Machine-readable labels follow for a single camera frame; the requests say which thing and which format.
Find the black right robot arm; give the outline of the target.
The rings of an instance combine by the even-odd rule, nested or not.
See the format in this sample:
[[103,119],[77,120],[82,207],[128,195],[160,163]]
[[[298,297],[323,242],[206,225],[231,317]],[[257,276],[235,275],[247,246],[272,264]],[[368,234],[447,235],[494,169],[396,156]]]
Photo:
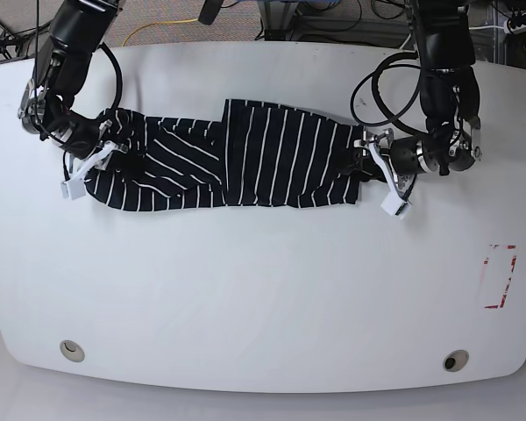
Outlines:
[[[138,175],[144,162],[124,140],[128,134],[123,114],[117,114],[123,94],[123,75],[113,52],[103,37],[122,1],[65,1],[56,12],[48,39],[36,51],[32,79],[27,83],[18,118],[30,134],[52,140],[63,151],[83,160],[100,150],[107,141],[116,145],[108,167],[127,175]],[[86,118],[72,110],[82,89],[92,55],[101,50],[110,60],[116,76],[116,93],[110,108],[96,118]]]

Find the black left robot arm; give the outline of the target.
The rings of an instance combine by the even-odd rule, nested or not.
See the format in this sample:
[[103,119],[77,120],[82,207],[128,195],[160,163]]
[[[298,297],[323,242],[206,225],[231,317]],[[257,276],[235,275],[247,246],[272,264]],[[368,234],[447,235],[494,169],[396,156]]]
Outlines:
[[[481,157],[480,88],[473,71],[475,52],[469,29],[467,1],[407,1],[404,10],[415,40],[414,52],[388,56],[366,77],[383,119],[366,122],[350,100],[352,118],[365,128],[393,125],[406,133],[390,146],[399,175],[465,171]],[[401,121],[407,112],[392,112],[380,94],[380,78],[396,64],[415,60],[420,74],[411,99],[421,104],[424,131]]]

